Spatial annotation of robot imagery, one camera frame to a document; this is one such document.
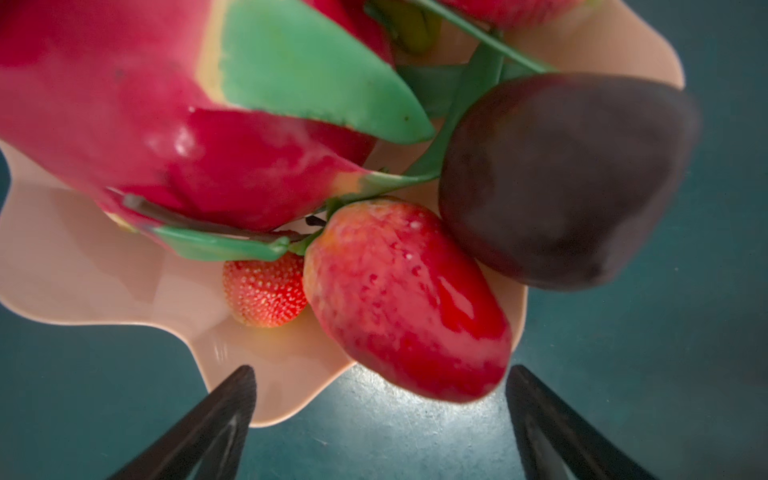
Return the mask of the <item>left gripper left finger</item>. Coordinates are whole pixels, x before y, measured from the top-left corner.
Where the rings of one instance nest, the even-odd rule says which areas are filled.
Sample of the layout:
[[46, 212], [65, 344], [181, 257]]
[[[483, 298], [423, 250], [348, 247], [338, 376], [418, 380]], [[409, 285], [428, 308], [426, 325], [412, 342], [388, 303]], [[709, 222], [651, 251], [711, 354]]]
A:
[[113, 479], [233, 479], [257, 401], [242, 365]]

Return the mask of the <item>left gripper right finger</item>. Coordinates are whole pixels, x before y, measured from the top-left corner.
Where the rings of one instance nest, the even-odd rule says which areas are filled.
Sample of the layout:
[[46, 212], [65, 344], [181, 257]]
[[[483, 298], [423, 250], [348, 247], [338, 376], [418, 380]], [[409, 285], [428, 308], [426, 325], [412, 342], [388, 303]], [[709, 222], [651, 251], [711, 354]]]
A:
[[525, 366], [510, 368], [505, 395], [527, 479], [655, 478]]

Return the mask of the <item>red mango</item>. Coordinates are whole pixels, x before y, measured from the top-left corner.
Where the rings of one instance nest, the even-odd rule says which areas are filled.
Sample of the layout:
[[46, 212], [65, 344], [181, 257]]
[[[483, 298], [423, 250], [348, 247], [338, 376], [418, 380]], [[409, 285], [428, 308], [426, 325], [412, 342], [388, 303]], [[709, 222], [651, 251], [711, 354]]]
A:
[[303, 284], [329, 337], [400, 388], [467, 403], [505, 376], [510, 322], [476, 261], [423, 206], [379, 198], [338, 209], [306, 249]]

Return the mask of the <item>dark purple plum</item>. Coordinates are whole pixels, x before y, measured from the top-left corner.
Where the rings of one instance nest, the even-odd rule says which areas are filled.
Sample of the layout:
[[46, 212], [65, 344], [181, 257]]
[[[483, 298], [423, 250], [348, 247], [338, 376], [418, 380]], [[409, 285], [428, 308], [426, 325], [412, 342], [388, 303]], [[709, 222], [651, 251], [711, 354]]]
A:
[[698, 143], [694, 97], [589, 73], [507, 80], [455, 127], [439, 211], [493, 270], [555, 291], [612, 281], [646, 243]]

